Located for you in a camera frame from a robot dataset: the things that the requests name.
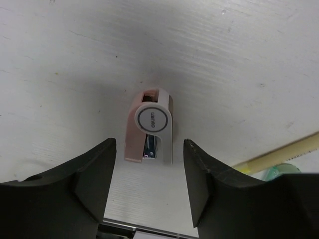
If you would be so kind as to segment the pink white mini stapler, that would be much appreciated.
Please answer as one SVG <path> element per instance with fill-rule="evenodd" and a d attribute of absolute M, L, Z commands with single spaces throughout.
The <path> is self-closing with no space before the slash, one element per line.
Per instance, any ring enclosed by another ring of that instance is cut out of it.
<path fill-rule="evenodd" d="M 128 113 L 124 159 L 141 163 L 156 158 L 157 139 L 165 164 L 173 162 L 173 101 L 162 88 L 153 88 L 135 96 Z"/>

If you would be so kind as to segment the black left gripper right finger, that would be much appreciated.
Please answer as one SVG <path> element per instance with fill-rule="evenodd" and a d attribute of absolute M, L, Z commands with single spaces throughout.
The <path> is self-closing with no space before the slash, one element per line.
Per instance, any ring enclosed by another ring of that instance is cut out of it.
<path fill-rule="evenodd" d="M 201 239 L 316 239 L 319 176 L 283 174 L 262 181 L 183 143 L 193 226 Z"/>

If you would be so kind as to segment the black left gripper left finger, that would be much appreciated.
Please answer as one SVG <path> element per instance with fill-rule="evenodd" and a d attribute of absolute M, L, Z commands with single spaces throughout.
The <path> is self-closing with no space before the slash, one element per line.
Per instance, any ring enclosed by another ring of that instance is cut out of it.
<path fill-rule="evenodd" d="M 23 181 L 0 185 L 3 239 L 93 239 L 104 218 L 116 141 Z"/>

